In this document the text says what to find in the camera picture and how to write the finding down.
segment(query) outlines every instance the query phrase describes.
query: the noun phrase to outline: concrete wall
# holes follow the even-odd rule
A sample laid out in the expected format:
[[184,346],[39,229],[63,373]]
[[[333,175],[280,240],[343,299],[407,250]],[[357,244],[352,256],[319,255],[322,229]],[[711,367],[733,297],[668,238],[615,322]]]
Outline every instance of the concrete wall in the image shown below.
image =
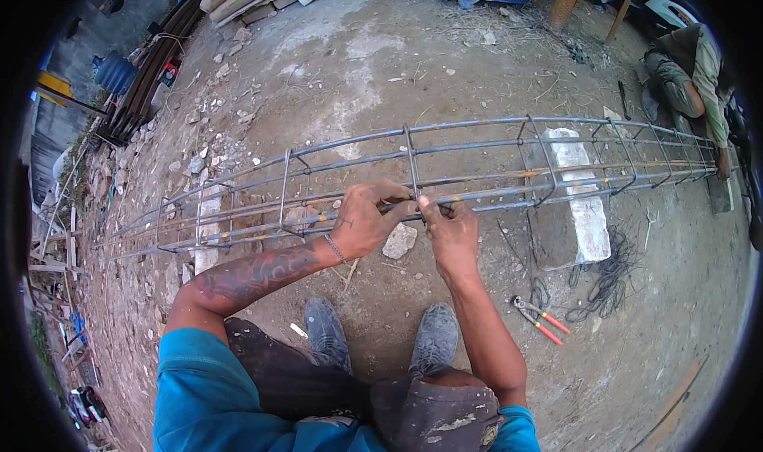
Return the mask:
[[[125,0],[116,14],[106,18],[88,0],[82,0],[68,24],[81,17],[77,33],[66,34],[52,42],[50,59],[45,70],[65,78],[72,85],[74,98],[85,103],[98,93],[91,62],[94,56],[104,57],[111,50],[127,56],[149,35],[146,27],[159,22],[176,0]],[[31,136],[32,193],[41,202],[52,185],[52,165],[61,153],[79,137],[85,128],[87,113],[75,107],[63,107],[40,100]]]

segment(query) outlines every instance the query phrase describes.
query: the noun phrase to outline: hand tattoo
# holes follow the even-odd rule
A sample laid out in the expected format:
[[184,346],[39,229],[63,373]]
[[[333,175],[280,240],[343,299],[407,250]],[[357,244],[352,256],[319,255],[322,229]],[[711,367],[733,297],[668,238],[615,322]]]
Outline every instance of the hand tattoo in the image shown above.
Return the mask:
[[312,243],[262,252],[218,265],[196,276],[194,285],[208,300],[224,296],[236,311],[309,275],[318,264]]

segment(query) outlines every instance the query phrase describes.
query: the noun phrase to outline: worker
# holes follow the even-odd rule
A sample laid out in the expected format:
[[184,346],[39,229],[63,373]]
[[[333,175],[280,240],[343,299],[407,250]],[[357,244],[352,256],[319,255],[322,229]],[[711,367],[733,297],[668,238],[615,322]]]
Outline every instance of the worker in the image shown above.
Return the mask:
[[691,120],[704,116],[705,131],[716,145],[718,179],[728,179],[729,125],[723,111],[733,86],[710,30],[703,23],[693,23],[659,37],[644,54],[644,65],[650,76],[644,91],[647,117],[657,120],[655,100],[666,100]]
[[[155,450],[539,450],[524,358],[477,269],[476,214],[461,202],[412,198],[387,179],[352,186],[329,234],[217,265],[183,285],[159,343]],[[384,215],[383,201],[396,203]],[[455,313],[444,303],[428,308],[405,377],[370,386],[351,376],[342,325],[325,298],[305,309],[307,353],[251,323],[224,321],[371,253],[419,210]],[[451,365],[459,326],[473,374]],[[342,401],[350,406],[334,407]],[[327,412],[315,412],[320,402]]]

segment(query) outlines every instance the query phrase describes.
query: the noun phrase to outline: red-handled pliers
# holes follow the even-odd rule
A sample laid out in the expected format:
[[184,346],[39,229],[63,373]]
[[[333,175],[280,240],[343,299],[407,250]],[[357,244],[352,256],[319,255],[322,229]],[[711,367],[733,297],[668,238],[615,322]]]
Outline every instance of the red-handled pliers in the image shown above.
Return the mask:
[[[516,306],[517,309],[520,310],[520,313],[522,314],[522,316],[527,318],[527,320],[530,323],[534,324],[535,327],[538,328],[541,333],[544,333],[546,336],[548,336],[551,339],[551,341],[557,343],[560,346],[562,345],[562,342],[559,340],[559,338],[554,336],[553,333],[549,332],[548,329],[546,329],[543,325],[541,325],[540,321],[538,321],[538,320],[540,320],[540,318],[545,318],[546,320],[548,320],[549,323],[551,323],[552,325],[554,325],[557,328],[561,329],[563,332],[569,334],[570,330],[568,330],[566,326],[564,326],[560,322],[556,321],[556,319],[553,316],[551,316],[550,314],[544,312],[543,310],[541,310],[537,306],[533,305],[532,303],[526,303],[522,299],[522,297],[519,296],[519,295],[514,296],[513,303],[514,303],[514,306]],[[526,310],[528,310],[528,309],[531,309],[532,311],[538,313],[538,315],[539,315],[538,316],[538,320],[533,319],[533,317],[530,316],[529,313],[527,313]]]

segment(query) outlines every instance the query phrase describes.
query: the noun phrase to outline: dusty shoe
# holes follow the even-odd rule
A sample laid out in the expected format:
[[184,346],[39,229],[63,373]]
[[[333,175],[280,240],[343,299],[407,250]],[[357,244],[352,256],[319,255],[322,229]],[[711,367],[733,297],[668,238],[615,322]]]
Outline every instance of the dusty shoe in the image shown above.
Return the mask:
[[416,333],[414,354],[408,373],[430,376],[453,362],[459,342],[459,324],[453,309],[445,303],[435,303],[426,309]]
[[650,123],[657,123],[657,107],[659,103],[653,98],[652,93],[649,92],[649,85],[644,86],[644,89],[641,91],[641,104],[644,108],[646,119]]
[[338,367],[352,374],[347,339],[331,302],[322,296],[310,298],[304,307],[304,325],[313,349],[313,364]]

